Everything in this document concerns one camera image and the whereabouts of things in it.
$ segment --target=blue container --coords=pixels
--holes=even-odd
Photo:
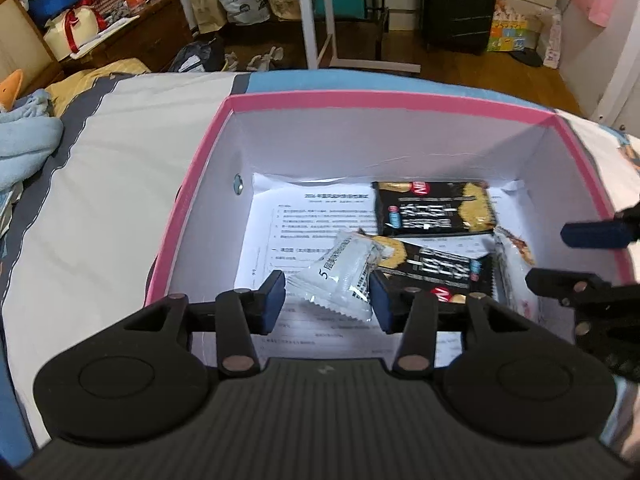
[[[73,7],[80,0],[30,0],[29,15],[35,24],[44,27],[47,20],[55,18],[63,10]]]

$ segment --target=blue label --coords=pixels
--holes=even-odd
[[[394,211],[391,211],[389,213],[389,223],[395,227],[396,229],[399,229],[402,224],[400,222],[400,213],[396,213]]]

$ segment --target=wooden cabinet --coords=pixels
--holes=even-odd
[[[140,17],[80,59],[62,61],[66,73],[100,68],[135,57],[152,72],[162,72],[178,51],[193,41],[180,0],[152,0]]]

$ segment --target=orange plush toy part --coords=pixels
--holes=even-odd
[[[22,70],[16,70],[0,83],[0,112],[10,112],[20,93]]]

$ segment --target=suitcase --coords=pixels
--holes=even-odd
[[[495,0],[421,0],[420,31],[434,45],[480,54],[486,49]]]

